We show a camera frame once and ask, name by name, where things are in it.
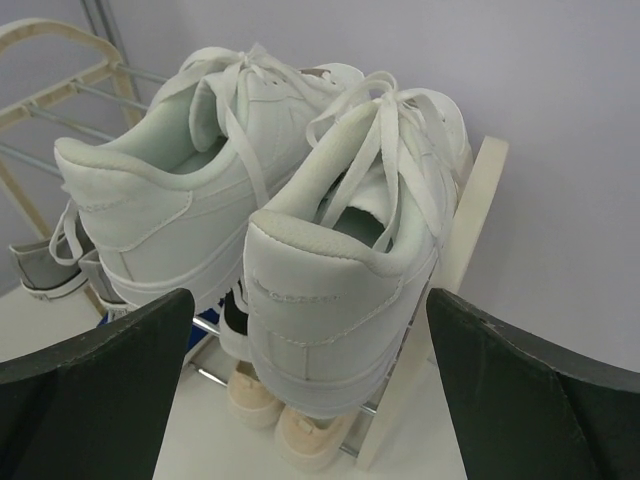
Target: beige shoe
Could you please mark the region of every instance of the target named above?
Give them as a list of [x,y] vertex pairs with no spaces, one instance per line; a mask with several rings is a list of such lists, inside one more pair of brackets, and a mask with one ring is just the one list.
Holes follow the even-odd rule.
[[238,362],[227,385],[229,412],[251,428],[266,428],[278,421],[284,403],[260,383],[253,366]]
[[275,434],[280,455],[301,470],[320,470],[334,459],[357,417],[356,410],[316,420],[285,407]]

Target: shoe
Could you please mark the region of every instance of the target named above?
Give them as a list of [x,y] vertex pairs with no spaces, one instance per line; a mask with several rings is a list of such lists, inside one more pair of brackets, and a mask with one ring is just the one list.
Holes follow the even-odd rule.
[[357,410],[323,421],[285,407],[276,426],[276,446],[282,458],[298,469],[321,470],[336,457],[356,418]]
[[224,297],[220,314],[220,346],[233,358],[251,362],[247,338],[249,305],[246,292],[244,282],[240,280]]
[[[80,222],[77,222],[76,228],[77,238],[82,247],[92,249],[93,244],[84,233]],[[20,277],[22,287],[39,300],[52,301],[69,296],[87,283],[87,276],[71,257],[71,248],[64,235],[54,242],[47,239],[23,245],[9,245],[9,258]]]
[[250,363],[238,362],[227,384],[227,407],[242,423],[258,429],[274,425],[284,403],[264,388]]
[[[369,90],[383,94],[346,107]],[[378,389],[448,235],[470,149],[451,143],[454,119],[431,95],[400,92],[385,72],[367,77],[318,117],[339,121],[250,218],[251,361],[311,417],[349,413]]]
[[249,215],[309,152],[307,124],[362,77],[341,64],[298,71],[260,47],[200,50],[120,138],[56,142],[72,198],[60,224],[79,212],[127,303],[181,287],[206,310],[240,277]]
[[97,250],[91,250],[84,255],[78,261],[78,266],[89,280],[89,285],[91,285],[91,288],[98,296],[98,300],[107,311],[105,323],[124,317],[127,313],[135,310],[134,307],[120,298],[111,286],[111,281],[104,273],[102,263],[100,263],[100,256]]

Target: wall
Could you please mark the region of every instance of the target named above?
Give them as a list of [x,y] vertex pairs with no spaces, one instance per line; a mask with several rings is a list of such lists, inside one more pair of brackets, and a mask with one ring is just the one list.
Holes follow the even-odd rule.
[[[78,0],[0,2],[0,24],[27,17],[53,18],[88,28]],[[99,55],[92,50],[75,46],[58,37],[37,37],[16,44],[0,57],[0,108],[53,85],[99,60]],[[82,98],[56,106],[55,111],[81,119],[111,134],[124,131],[124,121],[119,109],[101,99],[83,95]],[[55,163],[53,142],[58,137],[69,135],[82,138],[59,125],[33,119],[1,132],[0,142]],[[48,224],[55,226],[68,198],[60,190],[61,181],[16,160],[3,158],[3,161]],[[35,234],[26,226],[4,194],[0,193],[0,294],[17,283],[17,277],[9,265],[6,246],[35,240]]]
[[259,41],[441,89],[511,153],[462,293],[578,352],[640,371],[640,8],[634,0],[112,0],[132,63]]

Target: white wall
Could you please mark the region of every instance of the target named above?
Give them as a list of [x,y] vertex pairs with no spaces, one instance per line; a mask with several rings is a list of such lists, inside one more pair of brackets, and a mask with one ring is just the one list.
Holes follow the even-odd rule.
[[[88,24],[78,0],[0,1],[0,24],[27,17],[61,20],[84,29]],[[0,109],[32,95],[42,88],[97,63],[100,57],[84,47],[57,37],[37,37],[7,49],[0,56]],[[82,96],[57,106],[55,111],[82,119],[103,131],[117,134],[124,130],[119,109],[103,100]],[[53,141],[60,136],[77,136],[73,131],[44,120],[29,120],[0,133],[0,142],[53,160]],[[61,181],[16,160],[2,159],[35,202],[50,226],[55,226],[67,195],[60,190]],[[0,294],[17,282],[9,265],[6,246],[35,241],[35,234],[9,200],[0,192]]]
[[462,293],[640,371],[640,7],[636,0],[112,0],[132,63],[262,43],[298,66],[386,69],[441,89],[511,142]]

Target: floor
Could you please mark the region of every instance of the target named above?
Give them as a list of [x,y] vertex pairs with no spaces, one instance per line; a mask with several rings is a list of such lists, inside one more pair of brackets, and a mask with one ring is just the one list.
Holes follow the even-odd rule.
[[[42,303],[18,289],[0,298],[0,311],[0,361],[44,348],[88,330],[98,321],[81,294]],[[215,355],[212,348],[198,360],[211,363]],[[227,414],[225,402],[224,388],[185,369],[154,480],[466,478],[442,384],[435,374],[423,379],[414,402],[369,472],[357,470],[353,458],[340,454],[323,472],[303,474],[278,456],[272,429],[247,429]]]

